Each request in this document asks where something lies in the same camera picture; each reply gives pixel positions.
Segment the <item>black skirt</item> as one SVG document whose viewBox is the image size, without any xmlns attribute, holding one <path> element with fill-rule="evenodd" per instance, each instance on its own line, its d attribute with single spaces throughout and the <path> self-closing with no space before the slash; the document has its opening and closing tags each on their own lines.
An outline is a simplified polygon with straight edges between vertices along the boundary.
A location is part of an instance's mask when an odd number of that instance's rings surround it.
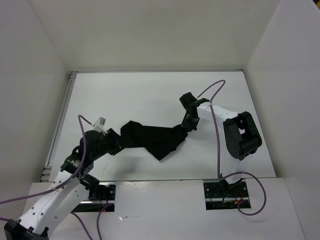
<svg viewBox="0 0 320 240">
<path fill-rule="evenodd" d="M 159 127 L 142 125 L 129 121 L 120 129 L 120 135 L 130 140 L 130 148 L 145 148 L 158 161 L 161 161 L 185 141 L 188 133 L 181 125 Z"/>
</svg>

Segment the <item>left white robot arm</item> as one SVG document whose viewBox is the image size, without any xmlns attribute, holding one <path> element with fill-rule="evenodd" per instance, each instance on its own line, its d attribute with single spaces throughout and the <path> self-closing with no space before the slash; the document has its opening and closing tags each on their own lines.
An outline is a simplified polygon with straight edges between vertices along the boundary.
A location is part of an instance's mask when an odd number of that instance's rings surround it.
<svg viewBox="0 0 320 240">
<path fill-rule="evenodd" d="M 47 240 L 82 201 L 108 200 L 109 189 L 89 172 L 94 161 L 106 154 L 114 156 L 130 143 L 111 128 L 85 132 L 45 194 L 20 218 L 6 222 L 6 239 Z"/>
</svg>

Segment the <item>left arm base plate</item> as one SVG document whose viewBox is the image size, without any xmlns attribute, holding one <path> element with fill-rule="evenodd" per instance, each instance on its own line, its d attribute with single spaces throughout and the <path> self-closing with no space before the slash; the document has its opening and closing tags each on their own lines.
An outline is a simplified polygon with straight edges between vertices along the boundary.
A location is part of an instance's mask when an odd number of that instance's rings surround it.
<svg viewBox="0 0 320 240">
<path fill-rule="evenodd" d="M 116 182 L 100 182 L 98 189 L 89 194 L 73 209 L 75 213 L 98 213 L 105 206 L 104 212 L 115 211 Z"/>
</svg>

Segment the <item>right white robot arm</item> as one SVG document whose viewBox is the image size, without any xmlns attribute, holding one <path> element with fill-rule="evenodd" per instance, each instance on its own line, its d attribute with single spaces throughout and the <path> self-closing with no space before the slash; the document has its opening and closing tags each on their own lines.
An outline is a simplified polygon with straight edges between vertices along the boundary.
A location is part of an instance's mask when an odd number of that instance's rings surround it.
<svg viewBox="0 0 320 240">
<path fill-rule="evenodd" d="M 223 130 L 229 164 L 219 177 L 219 191 L 229 197 L 236 192 L 243 179 L 245 158 L 256 153 L 262 145 L 262 138 L 252 115 L 244 111 L 233 112 L 210 103 L 206 98 L 196 99 L 190 92 L 179 98 L 185 109 L 181 126 L 187 132 L 195 131 L 201 119 L 214 124 L 216 130 Z"/>
</svg>

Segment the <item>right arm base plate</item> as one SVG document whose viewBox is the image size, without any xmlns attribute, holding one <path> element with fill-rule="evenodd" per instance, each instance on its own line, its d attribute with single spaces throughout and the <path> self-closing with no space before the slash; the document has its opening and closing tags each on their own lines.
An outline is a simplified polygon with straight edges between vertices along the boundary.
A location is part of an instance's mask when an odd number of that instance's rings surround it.
<svg viewBox="0 0 320 240">
<path fill-rule="evenodd" d="M 241 179 L 234 184 L 223 181 L 204 181 L 205 208 L 212 210 L 250 209 L 251 203 L 246 182 Z"/>
</svg>

